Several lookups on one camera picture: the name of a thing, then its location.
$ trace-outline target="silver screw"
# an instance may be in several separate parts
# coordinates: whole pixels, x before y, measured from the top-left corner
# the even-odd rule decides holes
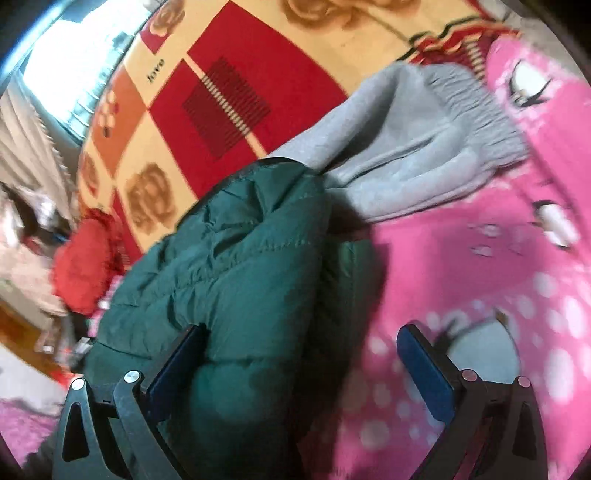
[[[72,390],[80,390],[82,387],[84,387],[84,379],[83,378],[76,378],[72,382],[72,385],[70,385],[70,388]]]
[[[474,370],[462,370],[462,378],[467,382],[475,382],[478,380],[478,374]]]
[[[523,376],[519,377],[517,379],[517,383],[519,385],[521,385],[523,388],[529,388],[529,387],[531,387],[530,379],[527,378],[527,377],[523,377]]]
[[[139,378],[139,372],[132,370],[131,372],[127,372],[123,378],[127,383],[133,383]]]

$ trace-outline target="green puffer jacket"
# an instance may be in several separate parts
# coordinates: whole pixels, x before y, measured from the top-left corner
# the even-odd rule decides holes
[[[306,432],[363,338],[375,288],[368,240],[327,234],[322,181],[270,159],[196,204],[116,292],[87,357],[90,384],[147,371],[189,324],[210,330],[164,437],[195,479],[286,478]]]

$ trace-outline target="beige curtain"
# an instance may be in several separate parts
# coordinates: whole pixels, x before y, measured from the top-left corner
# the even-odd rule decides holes
[[[20,191],[39,215],[48,202],[74,227],[71,208],[73,185],[61,155],[25,93],[17,72],[0,98],[0,180]]]

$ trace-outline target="pink blanket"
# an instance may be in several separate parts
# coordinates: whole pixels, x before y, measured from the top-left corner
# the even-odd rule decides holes
[[[549,479],[566,480],[591,445],[591,89],[514,40],[486,67],[532,157],[463,200],[373,227],[384,292],[340,409],[300,445],[315,478],[408,479],[443,426],[398,359],[398,329],[417,319],[436,334],[494,309],[535,388]]]

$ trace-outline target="window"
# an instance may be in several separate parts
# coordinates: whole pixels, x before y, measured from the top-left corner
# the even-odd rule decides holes
[[[56,21],[35,43],[24,81],[79,141],[112,72],[150,15],[139,0],[107,0],[80,23]]]

